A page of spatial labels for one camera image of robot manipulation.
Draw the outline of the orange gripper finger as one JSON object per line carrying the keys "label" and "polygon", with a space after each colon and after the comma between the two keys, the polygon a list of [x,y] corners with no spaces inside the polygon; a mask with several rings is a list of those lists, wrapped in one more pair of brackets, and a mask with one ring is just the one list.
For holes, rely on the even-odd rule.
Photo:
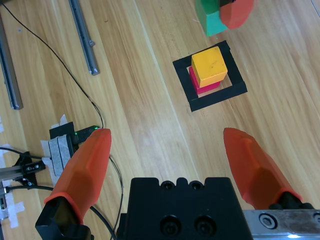
{"label": "orange gripper finger", "polygon": [[275,161],[255,138],[236,128],[223,131],[224,146],[237,188],[256,210],[311,210],[303,203]]}
{"label": "orange gripper finger", "polygon": [[94,239],[84,217],[99,199],[111,144],[110,129],[97,129],[67,162],[35,223],[43,240]]}
{"label": "orange gripper finger", "polygon": [[239,28],[250,16],[254,0],[220,0],[219,17],[230,30]]}

